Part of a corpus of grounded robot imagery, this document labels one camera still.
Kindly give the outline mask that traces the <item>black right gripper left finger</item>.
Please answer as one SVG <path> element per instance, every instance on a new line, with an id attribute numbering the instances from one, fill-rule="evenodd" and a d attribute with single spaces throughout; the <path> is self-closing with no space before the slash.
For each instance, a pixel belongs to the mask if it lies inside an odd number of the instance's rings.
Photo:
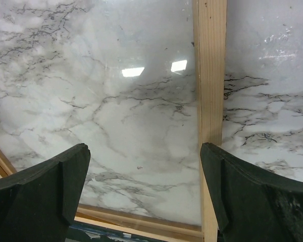
<path id="1" fill-rule="evenodd" d="M 77 144 L 0 179 L 0 241 L 65 241 L 74 222 L 90 162 Z"/>

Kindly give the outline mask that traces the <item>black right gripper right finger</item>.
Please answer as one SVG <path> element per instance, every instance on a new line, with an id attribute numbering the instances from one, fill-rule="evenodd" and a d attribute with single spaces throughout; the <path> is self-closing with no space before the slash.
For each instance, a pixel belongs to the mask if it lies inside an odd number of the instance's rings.
<path id="1" fill-rule="evenodd" d="M 224 241 L 303 241 L 303 182 L 212 143 L 202 144 L 200 159 Z"/>

